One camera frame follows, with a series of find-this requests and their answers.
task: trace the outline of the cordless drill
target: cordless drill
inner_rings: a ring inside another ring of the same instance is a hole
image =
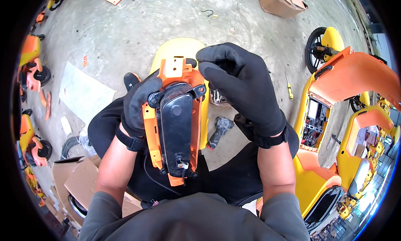
[[[216,131],[210,137],[209,142],[207,143],[207,147],[211,150],[214,150],[220,140],[222,135],[225,135],[229,129],[233,128],[234,122],[228,118],[217,117],[214,120],[214,125],[216,127]]]

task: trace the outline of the forearm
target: forearm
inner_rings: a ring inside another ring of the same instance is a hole
[[[288,143],[259,148],[258,167],[263,185],[263,202],[279,193],[295,194],[295,170]]]
[[[137,152],[127,150],[127,147],[114,136],[99,166],[96,191],[110,194],[122,206],[124,191],[132,176],[136,154]]]

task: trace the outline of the black pants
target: black pants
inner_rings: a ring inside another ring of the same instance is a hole
[[[115,128],[121,122],[123,112],[123,97],[114,100],[91,121],[88,127],[88,135],[93,147],[100,158],[103,158],[114,136]],[[288,144],[294,158],[298,151],[299,139],[293,127],[287,122],[289,130]],[[138,152],[135,167],[128,182],[128,189],[143,201],[175,199],[177,194],[163,188],[153,182],[145,173],[168,188],[187,196],[197,192],[217,193],[229,204],[237,205],[254,200],[256,194],[260,196],[262,182],[259,176],[257,163],[258,146],[248,143],[235,157],[220,168],[209,172],[203,155],[198,155],[198,177],[185,179],[185,186],[171,187],[167,175],[161,175],[158,168],[154,168],[147,146]]]

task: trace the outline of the orange tag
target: orange tag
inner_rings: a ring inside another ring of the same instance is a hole
[[[87,55],[83,56],[82,60],[83,60],[82,67],[85,67],[86,65],[88,65],[88,56]]]

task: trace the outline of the black glove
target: black glove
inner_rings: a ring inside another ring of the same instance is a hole
[[[253,122],[259,137],[284,130],[286,117],[278,107],[269,70],[263,59],[233,43],[201,49],[199,71],[244,117]]]
[[[143,82],[135,84],[124,97],[124,111],[121,114],[121,123],[131,137],[145,135],[142,105],[148,101],[151,93],[159,91],[162,87],[162,79],[156,77],[158,73],[156,71]]]

